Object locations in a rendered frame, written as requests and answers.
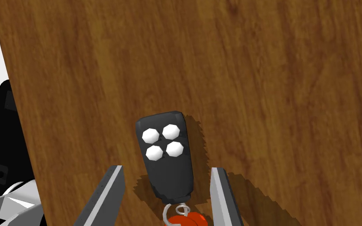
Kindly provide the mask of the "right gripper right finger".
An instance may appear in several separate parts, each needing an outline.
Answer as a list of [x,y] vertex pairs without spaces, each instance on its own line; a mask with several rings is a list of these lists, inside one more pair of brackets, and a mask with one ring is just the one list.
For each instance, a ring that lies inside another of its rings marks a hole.
[[211,168],[210,198],[214,226],[244,226],[224,168]]

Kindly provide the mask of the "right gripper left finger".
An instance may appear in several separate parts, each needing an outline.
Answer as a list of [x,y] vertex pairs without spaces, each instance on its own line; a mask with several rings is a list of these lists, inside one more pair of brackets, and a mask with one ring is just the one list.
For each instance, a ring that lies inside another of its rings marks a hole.
[[114,226],[124,191],[123,166],[110,166],[73,226]]

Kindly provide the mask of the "black key fob white buttons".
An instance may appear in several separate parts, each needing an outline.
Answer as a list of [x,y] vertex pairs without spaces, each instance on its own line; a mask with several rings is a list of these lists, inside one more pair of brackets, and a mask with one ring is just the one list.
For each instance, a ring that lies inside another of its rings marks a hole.
[[170,111],[140,118],[136,137],[147,171],[134,188],[159,219],[166,204],[192,210],[210,199],[210,167],[200,123]]

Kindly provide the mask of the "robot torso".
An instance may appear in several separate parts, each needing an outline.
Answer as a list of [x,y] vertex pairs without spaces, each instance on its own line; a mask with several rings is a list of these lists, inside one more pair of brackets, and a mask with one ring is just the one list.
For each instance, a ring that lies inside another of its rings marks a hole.
[[0,226],[47,226],[8,80],[0,85]]

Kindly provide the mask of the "brown wooden table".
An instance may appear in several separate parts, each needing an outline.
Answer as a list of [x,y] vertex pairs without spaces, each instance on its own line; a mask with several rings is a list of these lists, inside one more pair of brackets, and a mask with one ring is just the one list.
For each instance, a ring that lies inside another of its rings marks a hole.
[[116,164],[116,225],[162,226],[135,122],[172,110],[199,211],[223,167],[246,226],[362,226],[362,0],[0,0],[0,46],[48,226]]

